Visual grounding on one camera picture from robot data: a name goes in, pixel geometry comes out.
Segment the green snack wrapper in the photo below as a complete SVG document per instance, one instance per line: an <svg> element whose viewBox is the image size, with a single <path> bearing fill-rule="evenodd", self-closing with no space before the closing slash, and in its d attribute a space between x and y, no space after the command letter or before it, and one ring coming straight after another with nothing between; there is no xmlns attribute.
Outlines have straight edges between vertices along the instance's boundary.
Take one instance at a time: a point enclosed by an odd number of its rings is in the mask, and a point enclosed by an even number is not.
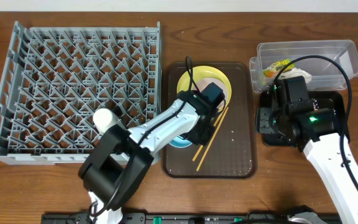
<svg viewBox="0 0 358 224"><path fill-rule="evenodd" d="M267 78L273 78L281 71L283 67L285 67L290 62L290 59L284 59L282 61L274 62L269 67L263 70L263 75Z"/></svg>

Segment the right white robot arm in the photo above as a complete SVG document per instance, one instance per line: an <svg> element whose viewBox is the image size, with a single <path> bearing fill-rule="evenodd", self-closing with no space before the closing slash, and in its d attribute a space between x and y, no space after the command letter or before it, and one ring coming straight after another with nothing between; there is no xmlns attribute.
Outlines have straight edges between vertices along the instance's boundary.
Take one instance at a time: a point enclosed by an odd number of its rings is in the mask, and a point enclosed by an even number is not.
<svg viewBox="0 0 358 224"><path fill-rule="evenodd" d="M257 132L271 146L293 146L312 163L343 223L358 223L358 165L349 146L350 108L341 95L279 98L264 94Z"/></svg>

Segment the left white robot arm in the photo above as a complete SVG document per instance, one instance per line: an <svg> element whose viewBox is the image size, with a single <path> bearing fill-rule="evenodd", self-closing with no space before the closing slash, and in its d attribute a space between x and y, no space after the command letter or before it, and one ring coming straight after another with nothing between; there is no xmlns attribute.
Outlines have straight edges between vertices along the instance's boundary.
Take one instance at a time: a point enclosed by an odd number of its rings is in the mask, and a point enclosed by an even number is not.
<svg viewBox="0 0 358 224"><path fill-rule="evenodd" d="M207 144L221 89L181 91L177 100L156 118L135 128L114 124L107 128L78 175L92 198L90 223L119 223L122 206L134 195L156 153L178 136L193 144Z"/></svg>

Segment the pale green cup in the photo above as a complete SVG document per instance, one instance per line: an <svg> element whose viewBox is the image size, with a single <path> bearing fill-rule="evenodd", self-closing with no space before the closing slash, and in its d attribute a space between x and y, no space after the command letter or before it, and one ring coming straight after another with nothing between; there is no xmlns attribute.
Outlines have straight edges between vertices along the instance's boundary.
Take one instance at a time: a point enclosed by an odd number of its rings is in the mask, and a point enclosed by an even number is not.
<svg viewBox="0 0 358 224"><path fill-rule="evenodd" d="M93 114L93 122L101 135L112 126L118 124L119 118L108 108L97 109Z"/></svg>

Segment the light blue bowl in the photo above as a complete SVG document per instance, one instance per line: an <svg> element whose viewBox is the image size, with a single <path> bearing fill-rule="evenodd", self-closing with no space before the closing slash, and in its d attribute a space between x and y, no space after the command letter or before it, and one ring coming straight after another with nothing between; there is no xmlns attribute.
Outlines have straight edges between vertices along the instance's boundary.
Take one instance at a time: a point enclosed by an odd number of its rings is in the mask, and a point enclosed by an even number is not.
<svg viewBox="0 0 358 224"><path fill-rule="evenodd" d="M176 148L186 148L192 145L192 143L188 139L184 139L181 136L177 136L176 138L171 140L169 144Z"/></svg>

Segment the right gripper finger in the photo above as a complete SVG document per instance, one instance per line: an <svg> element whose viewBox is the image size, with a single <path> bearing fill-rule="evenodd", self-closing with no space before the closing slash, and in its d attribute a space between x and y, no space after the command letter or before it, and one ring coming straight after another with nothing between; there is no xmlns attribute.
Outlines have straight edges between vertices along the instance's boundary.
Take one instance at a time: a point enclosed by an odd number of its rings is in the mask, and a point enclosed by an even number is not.
<svg viewBox="0 0 358 224"><path fill-rule="evenodd" d="M268 123L259 123L256 125L256 131L260 134L273 134L274 130Z"/></svg>
<svg viewBox="0 0 358 224"><path fill-rule="evenodd" d="M271 120L273 110L271 108L261 107L257 111L257 120L259 122L269 122Z"/></svg>

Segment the pink white bowl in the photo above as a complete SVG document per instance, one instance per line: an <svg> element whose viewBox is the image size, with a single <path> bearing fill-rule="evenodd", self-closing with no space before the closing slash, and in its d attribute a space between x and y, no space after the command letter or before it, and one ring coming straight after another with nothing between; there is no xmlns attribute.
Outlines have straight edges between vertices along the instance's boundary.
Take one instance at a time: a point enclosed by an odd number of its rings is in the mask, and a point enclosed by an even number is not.
<svg viewBox="0 0 358 224"><path fill-rule="evenodd" d="M205 89L207 87L207 85L209 85L210 83L214 83L216 84L219 88L221 88L223 90L224 93L224 100L218 105L218 109L219 111L222 111L225 108L225 105L227 104L227 100L228 100L228 89L227 87L224 85L223 82L221 82L220 80L216 79L216 78L203 78L201 80L199 80L196 85L199 88L200 91L202 91L203 89Z"/></svg>

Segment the white tissue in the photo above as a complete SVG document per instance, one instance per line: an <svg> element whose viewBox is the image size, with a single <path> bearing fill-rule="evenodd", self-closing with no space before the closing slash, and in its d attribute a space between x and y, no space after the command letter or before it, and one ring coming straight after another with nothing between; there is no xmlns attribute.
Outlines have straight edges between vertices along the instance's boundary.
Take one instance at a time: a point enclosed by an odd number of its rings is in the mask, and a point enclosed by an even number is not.
<svg viewBox="0 0 358 224"><path fill-rule="evenodd" d="M304 77L305 82L309 83L312 80L312 75L302 69L292 68L286 72L283 72L279 79L293 78L293 77Z"/></svg>

